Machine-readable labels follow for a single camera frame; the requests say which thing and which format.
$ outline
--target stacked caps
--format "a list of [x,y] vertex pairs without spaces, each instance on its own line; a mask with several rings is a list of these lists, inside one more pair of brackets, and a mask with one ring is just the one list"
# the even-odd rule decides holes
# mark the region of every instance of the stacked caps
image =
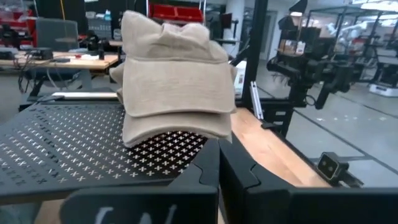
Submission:
[[122,19],[126,60],[111,70],[126,115],[123,142],[133,147],[168,131],[231,139],[234,68],[201,24],[159,25],[139,13]]

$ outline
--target computer monitor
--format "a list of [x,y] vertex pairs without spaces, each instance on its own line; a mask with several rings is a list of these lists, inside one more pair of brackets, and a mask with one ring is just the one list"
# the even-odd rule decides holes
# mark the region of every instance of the computer monitor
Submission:
[[62,19],[36,20],[37,47],[67,52],[79,48],[77,22]]

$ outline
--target white bar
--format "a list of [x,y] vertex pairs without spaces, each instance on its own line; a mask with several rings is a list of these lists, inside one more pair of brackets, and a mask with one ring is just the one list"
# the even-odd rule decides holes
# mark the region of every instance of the white bar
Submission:
[[52,96],[64,96],[65,99],[84,99],[84,98],[106,98],[106,99],[115,99],[118,96],[116,93],[110,93],[110,92],[56,92],[53,93]]
[[254,88],[254,94],[256,96],[256,101],[257,101],[257,109],[258,109],[258,113],[259,113],[259,119],[264,119],[263,115],[262,115],[262,108],[261,108],[261,102],[260,102],[260,94],[259,91],[257,89],[257,83],[253,82],[253,88]]
[[260,98],[257,91],[256,82],[250,82],[250,91],[251,91],[251,100],[253,103],[254,115],[256,116],[257,119],[264,119],[262,115],[262,108],[260,104]]

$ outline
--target black bracket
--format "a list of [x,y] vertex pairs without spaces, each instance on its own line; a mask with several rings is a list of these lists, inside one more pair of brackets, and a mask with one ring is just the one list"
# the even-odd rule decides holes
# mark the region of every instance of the black bracket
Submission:
[[273,124],[273,123],[268,123],[267,121],[261,120],[261,127],[263,129],[269,129],[271,131],[275,131],[280,133],[281,129],[281,125],[277,125],[277,124]]
[[334,187],[361,188],[363,182],[348,172],[348,162],[339,162],[334,152],[323,152],[317,164],[317,171]]

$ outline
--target red container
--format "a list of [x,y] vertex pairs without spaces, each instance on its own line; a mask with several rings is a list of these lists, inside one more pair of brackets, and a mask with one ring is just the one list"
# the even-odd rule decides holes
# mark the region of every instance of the red container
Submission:
[[175,7],[161,4],[150,4],[149,17],[165,20],[176,20],[177,11]]
[[203,14],[199,8],[176,7],[177,20],[185,22],[203,22]]
[[23,12],[13,12],[12,13],[15,20],[18,20],[21,17],[21,15],[23,15],[23,14],[24,14]]

